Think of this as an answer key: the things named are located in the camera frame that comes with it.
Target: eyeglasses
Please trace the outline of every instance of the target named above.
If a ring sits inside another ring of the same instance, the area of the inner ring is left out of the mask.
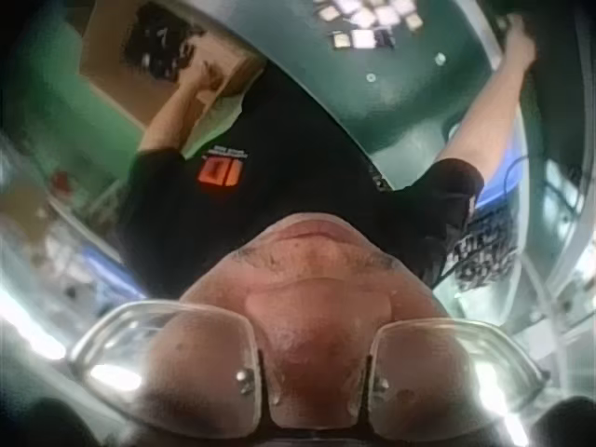
[[[69,360],[100,399],[174,434],[230,440],[295,428],[274,422],[279,400],[292,390],[267,389],[251,324],[218,307],[121,306]],[[518,411],[546,382],[497,328],[450,318],[386,325],[361,369],[345,404],[348,425],[384,440],[447,440],[480,430]]]

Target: man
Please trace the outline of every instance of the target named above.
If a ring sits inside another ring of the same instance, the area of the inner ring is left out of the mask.
[[[534,59],[512,18],[505,58],[457,134],[420,180],[388,194],[355,144],[273,68],[236,124],[184,161],[193,98],[217,80],[195,63],[142,139],[120,225],[124,259],[155,298],[249,320],[269,385],[285,397],[278,424],[340,426],[329,409],[343,397],[332,391],[360,380],[355,365],[377,331],[444,316],[430,288],[506,151]],[[170,341],[198,340],[190,325],[169,331]],[[154,365],[200,370],[188,357],[168,365],[180,346],[166,345]]]

